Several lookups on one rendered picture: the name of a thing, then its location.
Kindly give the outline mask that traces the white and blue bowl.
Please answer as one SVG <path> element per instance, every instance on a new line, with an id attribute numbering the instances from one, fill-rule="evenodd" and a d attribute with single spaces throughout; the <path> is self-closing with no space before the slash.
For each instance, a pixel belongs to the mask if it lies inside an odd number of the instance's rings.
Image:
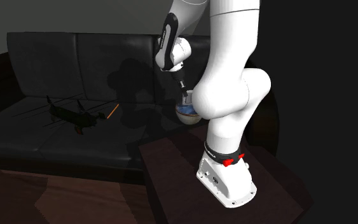
<path id="1" fill-rule="evenodd" d="M 176 115 L 185 125 L 197 124 L 202 119 L 202 117 L 194 110 L 192 93 L 192 90 L 188 90 L 187 96 L 183 95 L 176 104 Z"/>

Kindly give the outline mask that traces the black leather sofa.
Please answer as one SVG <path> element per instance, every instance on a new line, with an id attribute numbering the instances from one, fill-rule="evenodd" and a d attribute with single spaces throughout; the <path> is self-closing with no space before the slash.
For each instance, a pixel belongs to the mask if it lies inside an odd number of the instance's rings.
<path id="1" fill-rule="evenodd" d="M 186 129 L 156 36 L 11 32 L 0 54 L 0 169 L 143 184 L 139 146 Z M 109 119 L 76 133 L 50 105 Z"/>

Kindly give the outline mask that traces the orange pencil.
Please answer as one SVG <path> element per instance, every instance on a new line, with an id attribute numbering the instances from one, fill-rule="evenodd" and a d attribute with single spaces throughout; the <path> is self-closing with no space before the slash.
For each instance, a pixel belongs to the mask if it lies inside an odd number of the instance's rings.
<path id="1" fill-rule="evenodd" d="M 111 117 L 111 115 L 116 111 L 116 109 L 118 108 L 120 104 L 117 104 L 114 109 L 112 109 L 112 111 L 110 112 L 110 114 L 108 114 L 108 116 L 106 117 L 106 119 L 109 119 Z"/>

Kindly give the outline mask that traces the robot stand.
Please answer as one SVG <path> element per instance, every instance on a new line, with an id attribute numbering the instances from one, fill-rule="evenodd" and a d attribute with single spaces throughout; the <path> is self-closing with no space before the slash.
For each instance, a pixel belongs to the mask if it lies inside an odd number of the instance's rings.
<path id="1" fill-rule="evenodd" d="M 196 178 L 207 126 L 143 144 L 140 153 L 156 224 L 298 224 L 312 207 L 304 183 L 273 155 L 242 141 L 256 196 L 225 208 Z"/>

